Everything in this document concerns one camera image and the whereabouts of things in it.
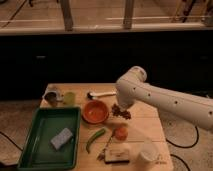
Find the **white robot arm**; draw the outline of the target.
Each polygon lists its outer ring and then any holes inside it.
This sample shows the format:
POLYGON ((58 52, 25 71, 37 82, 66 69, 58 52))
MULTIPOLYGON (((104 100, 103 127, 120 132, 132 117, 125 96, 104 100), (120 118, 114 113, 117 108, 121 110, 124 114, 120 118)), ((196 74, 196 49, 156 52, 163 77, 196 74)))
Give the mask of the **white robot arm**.
POLYGON ((213 133, 213 99, 159 88, 146 79, 146 71, 133 66, 116 81, 116 98, 122 111, 142 101, 213 133))

